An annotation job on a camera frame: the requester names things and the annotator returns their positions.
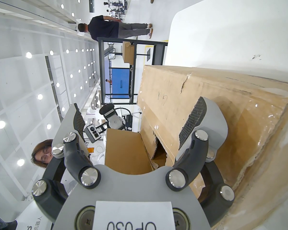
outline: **white label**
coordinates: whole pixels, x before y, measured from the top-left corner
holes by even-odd
[[[97,201],[93,230],[175,230],[171,202]]]

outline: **white ceiling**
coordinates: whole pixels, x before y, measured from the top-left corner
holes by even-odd
[[[88,0],[49,0],[48,5],[63,2],[61,14],[89,18]],[[17,8],[17,13],[7,8]],[[38,22],[38,17],[47,24]],[[72,103],[84,106],[99,79],[97,42],[78,36],[76,24],[62,18],[26,0],[0,0],[0,121],[6,123],[0,129],[0,197],[5,199],[1,214],[3,205],[16,211],[15,202],[24,200],[43,173],[30,162],[35,145],[55,136],[60,115],[64,117]],[[23,166],[17,165],[19,159],[24,159]]]

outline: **open cardboard box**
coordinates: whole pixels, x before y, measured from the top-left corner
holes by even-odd
[[[145,174],[164,166],[166,152],[152,130],[146,133],[107,129],[105,165],[124,174]],[[154,149],[150,158],[147,150]]]
[[[288,198],[288,83],[225,70],[145,66],[138,105],[150,159],[157,150],[153,134],[168,155],[166,165],[173,164],[179,133],[200,96],[219,106],[228,125],[215,163],[236,198],[215,227],[254,229]],[[198,176],[191,184],[197,197],[202,187]]]

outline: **eyeglasses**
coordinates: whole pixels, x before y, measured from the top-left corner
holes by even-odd
[[[42,163],[46,164],[47,160],[48,160],[48,156],[46,154],[51,152],[51,147],[45,147],[43,150],[44,155],[42,156]]]

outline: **gray pants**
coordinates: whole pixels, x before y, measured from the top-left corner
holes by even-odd
[[[147,35],[150,29],[146,29],[147,24],[125,24],[120,23],[119,25],[119,36],[120,39],[129,37],[135,37],[140,35]]]

